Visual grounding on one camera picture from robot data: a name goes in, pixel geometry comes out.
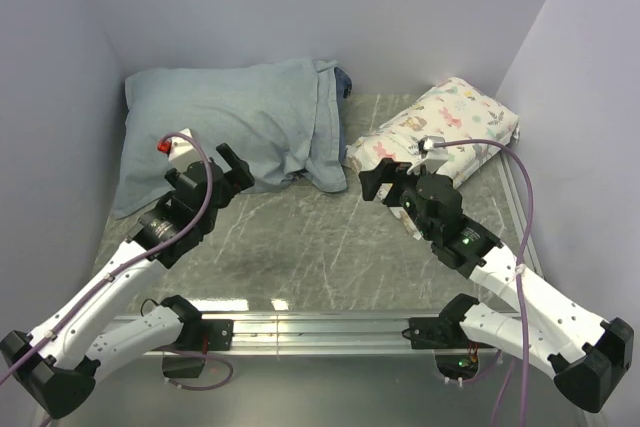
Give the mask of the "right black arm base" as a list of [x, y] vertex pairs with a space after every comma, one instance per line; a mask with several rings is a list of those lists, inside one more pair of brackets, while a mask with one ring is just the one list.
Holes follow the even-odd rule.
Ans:
[[437, 372], [446, 383], [474, 383], [502, 362], [499, 350], [470, 340], [458, 325], [440, 317], [411, 317], [401, 335], [412, 350], [434, 354]]

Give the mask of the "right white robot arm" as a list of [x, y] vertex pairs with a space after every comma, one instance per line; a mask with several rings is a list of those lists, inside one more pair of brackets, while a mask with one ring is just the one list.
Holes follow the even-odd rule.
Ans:
[[549, 376], [578, 408], [602, 410], [632, 364], [634, 330], [623, 319], [606, 320], [572, 301], [526, 265], [499, 237], [464, 214], [462, 196], [444, 175], [415, 174], [408, 163], [385, 158], [358, 175], [371, 201], [383, 185], [384, 204], [403, 210], [446, 267], [488, 289], [519, 317], [496, 312], [460, 294], [443, 309], [444, 341], [493, 346]]

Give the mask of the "floral patterned pillow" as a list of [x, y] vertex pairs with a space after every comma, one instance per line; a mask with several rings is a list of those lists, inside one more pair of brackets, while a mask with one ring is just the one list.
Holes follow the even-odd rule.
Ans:
[[[503, 145], [519, 136], [517, 114], [457, 77], [419, 96], [352, 94], [342, 122], [347, 144], [343, 165], [355, 173], [372, 169], [385, 157], [416, 161], [417, 143], [426, 136]], [[439, 172], [460, 190], [464, 212], [514, 248], [518, 233], [500, 173], [500, 149], [474, 144], [447, 152], [448, 161]]]

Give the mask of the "blue pillowcase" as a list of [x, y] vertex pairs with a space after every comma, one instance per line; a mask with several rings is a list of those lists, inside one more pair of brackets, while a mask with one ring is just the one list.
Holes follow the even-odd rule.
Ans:
[[185, 129], [217, 163], [217, 146], [228, 144], [248, 163], [255, 193], [281, 190], [298, 177], [323, 192], [345, 190], [340, 110], [351, 87], [336, 62], [311, 59], [234, 69], [154, 68], [129, 76], [113, 216], [127, 217], [168, 191], [168, 162], [157, 143]]

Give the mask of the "aluminium mounting rail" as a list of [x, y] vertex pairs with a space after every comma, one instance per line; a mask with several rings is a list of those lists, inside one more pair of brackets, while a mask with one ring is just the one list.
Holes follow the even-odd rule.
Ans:
[[436, 319], [424, 311], [205, 312], [218, 328], [231, 323], [228, 356], [411, 355], [402, 336], [411, 318]]

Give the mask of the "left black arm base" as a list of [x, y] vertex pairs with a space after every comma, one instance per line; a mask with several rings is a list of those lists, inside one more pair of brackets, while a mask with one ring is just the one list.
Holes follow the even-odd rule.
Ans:
[[[231, 348], [234, 321], [231, 319], [204, 319], [189, 323], [169, 349], [180, 352], [226, 352]], [[171, 380], [197, 379], [203, 372], [206, 360], [182, 355], [164, 357], [162, 373]]]

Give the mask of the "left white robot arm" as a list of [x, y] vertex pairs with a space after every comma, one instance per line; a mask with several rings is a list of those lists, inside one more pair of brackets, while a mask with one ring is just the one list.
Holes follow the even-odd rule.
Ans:
[[166, 273], [213, 231], [217, 213], [254, 177], [226, 144], [216, 150], [223, 171], [199, 149], [164, 141], [170, 191], [145, 212], [114, 255], [64, 307], [29, 332], [13, 330], [1, 354], [14, 377], [51, 419], [75, 411], [112, 372], [155, 349], [199, 353], [212, 335], [203, 314], [184, 297], [163, 299], [120, 328], [107, 327], [152, 277]]

